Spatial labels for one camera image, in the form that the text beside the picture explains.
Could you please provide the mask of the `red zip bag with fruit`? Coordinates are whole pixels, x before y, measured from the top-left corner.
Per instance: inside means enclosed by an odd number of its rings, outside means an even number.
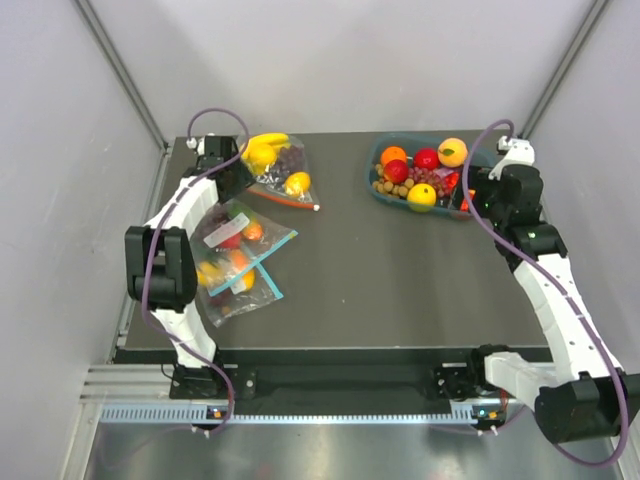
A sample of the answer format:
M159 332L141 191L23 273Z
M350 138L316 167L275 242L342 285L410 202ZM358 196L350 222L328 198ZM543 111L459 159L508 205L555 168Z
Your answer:
M241 160L252 173L253 194L284 205L319 211L304 145L283 132L239 137Z

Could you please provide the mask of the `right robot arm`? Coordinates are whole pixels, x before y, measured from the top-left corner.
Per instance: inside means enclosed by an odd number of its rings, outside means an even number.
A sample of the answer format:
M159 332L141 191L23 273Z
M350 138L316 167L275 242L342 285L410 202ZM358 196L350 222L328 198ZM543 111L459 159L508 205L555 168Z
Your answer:
M530 301L554 365L548 372L495 347L467 370L469 388L481 396L498 388L510 393L554 445L600 437L626 442L639 411L639 377L625 373L581 300L559 231L541 217L539 171L466 165L458 188Z

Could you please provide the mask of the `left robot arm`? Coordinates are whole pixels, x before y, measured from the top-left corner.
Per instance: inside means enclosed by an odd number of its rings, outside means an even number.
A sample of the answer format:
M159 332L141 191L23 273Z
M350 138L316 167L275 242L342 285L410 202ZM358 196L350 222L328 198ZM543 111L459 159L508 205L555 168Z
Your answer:
M174 381L188 399L234 397L217 346L195 304L198 275L190 237L206 213L253 183L233 136L189 138L196 162L160 211L125 233L129 296L148 326L166 335L177 354Z

